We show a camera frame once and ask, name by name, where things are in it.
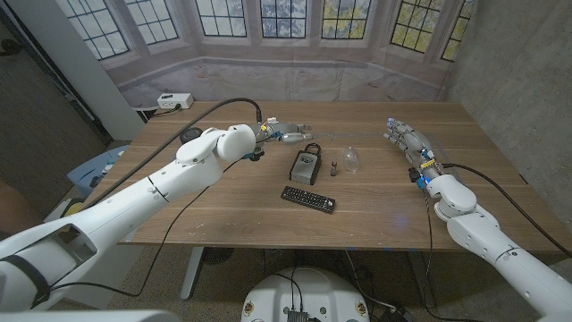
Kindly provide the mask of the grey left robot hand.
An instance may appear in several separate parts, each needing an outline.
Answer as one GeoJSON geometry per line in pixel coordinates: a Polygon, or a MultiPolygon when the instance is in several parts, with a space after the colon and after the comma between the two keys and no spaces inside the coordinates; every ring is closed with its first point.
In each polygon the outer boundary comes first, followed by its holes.
{"type": "Polygon", "coordinates": [[[309,132],[311,127],[308,124],[281,122],[275,117],[251,125],[250,128],[255,134],[256,143],[282,141],[286,144],[295,144],[315,138],[315,135],[309,132]]]}

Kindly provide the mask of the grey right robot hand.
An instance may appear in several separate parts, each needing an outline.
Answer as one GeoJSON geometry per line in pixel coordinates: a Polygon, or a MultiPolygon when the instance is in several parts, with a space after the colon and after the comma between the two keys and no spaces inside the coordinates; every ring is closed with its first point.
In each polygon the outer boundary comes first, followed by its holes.
{"type": "Polygon", "coordinates": [[[387,132],[383,136],[403,151],[411,165],[419,166],[434,159],[432,146],[426,136],[402,121],[389,118],[387,132]]]}

